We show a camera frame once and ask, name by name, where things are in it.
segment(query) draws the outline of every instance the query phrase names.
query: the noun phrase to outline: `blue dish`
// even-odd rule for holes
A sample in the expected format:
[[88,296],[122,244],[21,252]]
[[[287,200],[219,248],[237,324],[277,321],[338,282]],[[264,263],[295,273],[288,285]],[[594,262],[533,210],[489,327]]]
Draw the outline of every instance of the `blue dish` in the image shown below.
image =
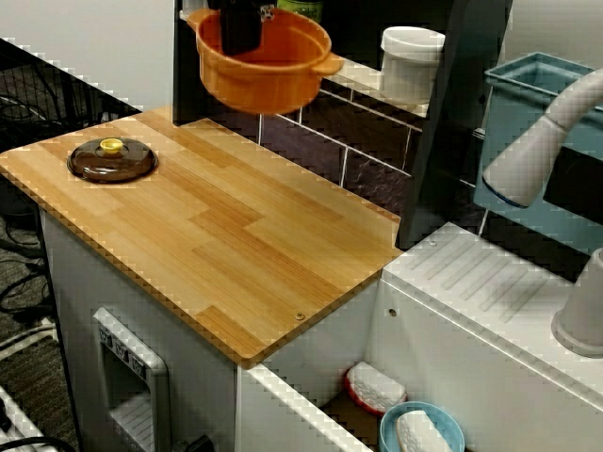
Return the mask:
[[464,436],[461,428],[446,412],[425,402],[404,402],[390,408],[379,425],[379,450],[400,452],[396,422],[406,412],[422,410],[429,416],[452,452],[464,452]]

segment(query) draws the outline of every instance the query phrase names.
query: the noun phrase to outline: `orange pot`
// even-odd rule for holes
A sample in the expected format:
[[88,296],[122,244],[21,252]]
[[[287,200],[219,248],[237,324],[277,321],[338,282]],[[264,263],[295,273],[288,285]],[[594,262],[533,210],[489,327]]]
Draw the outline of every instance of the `orange pot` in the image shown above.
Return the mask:
[[222,103],[247,113],[283,114],[308,105],[325,75],[337,73],[343,59],[331,53],[331,39],[316,22],[282,9],[264,22],[259,48],[227,56],[221,50],[220,13],[190,13],[197,34],[201,80]]

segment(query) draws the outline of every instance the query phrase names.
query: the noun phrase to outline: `pot lid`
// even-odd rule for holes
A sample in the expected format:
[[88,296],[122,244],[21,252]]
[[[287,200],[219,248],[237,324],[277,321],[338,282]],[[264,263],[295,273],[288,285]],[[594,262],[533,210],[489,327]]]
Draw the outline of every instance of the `pot lid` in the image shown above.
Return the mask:
[[98,138],[75,148],[67,168],[98,184],[128,182],[151,173],[159,160],[146,144],[130,138]]

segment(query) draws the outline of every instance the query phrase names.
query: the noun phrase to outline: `wooden countertop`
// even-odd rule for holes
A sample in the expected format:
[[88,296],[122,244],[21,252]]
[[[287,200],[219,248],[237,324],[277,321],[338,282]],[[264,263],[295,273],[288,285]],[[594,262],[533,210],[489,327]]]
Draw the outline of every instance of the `wooden countertop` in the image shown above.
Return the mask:
[[[66,158],[99,137],[146,143],[158,169],[78,179]],[[210,120],[176,127],[169,107],[2,153],[0,172],[245,368],[400,255],[398,217]]]

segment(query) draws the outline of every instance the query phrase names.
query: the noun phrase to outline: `white sponge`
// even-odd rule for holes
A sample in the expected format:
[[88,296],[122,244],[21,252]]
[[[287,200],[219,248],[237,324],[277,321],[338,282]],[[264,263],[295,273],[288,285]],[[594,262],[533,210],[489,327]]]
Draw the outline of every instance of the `white sponge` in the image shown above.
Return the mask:
[[432,420],[422,410],[406,412],[396,422],[402,452],[452,452]]
[[407,398],[404,386],[364,362],[348,371],[345,385],[357,405],[377,416]]

